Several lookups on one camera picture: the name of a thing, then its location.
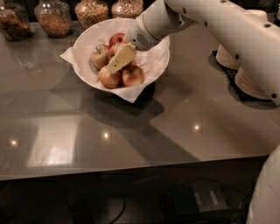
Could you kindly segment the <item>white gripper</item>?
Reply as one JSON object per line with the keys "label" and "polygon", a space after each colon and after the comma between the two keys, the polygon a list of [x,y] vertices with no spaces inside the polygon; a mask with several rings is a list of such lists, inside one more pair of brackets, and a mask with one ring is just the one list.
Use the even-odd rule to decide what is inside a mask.
{"label": "white gripper", "polygon": [[115,56],[108,59],[107,69],[112,73],[121,70],[134,60],[137,56],[137,50],[146,52],[159,43],[155,28],[146,21],[145,15],[137,17],[130,24],[125,34],[125,41],[130,44],[123,44]]}

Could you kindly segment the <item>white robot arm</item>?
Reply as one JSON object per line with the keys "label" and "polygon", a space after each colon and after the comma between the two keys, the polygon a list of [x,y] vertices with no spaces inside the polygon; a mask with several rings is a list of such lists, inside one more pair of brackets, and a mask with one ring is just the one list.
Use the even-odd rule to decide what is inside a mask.
{"label": "white robot arm", "polygon": [[[137,51],[149,51],[193,22],[206,27],[266,95],[280,104],[280,28],[229,0],[156,0],[129,26],[125,32],[127,45],[108,68],[120,70]],[[246,224],[280,224],[280,146],[261,169]]]}

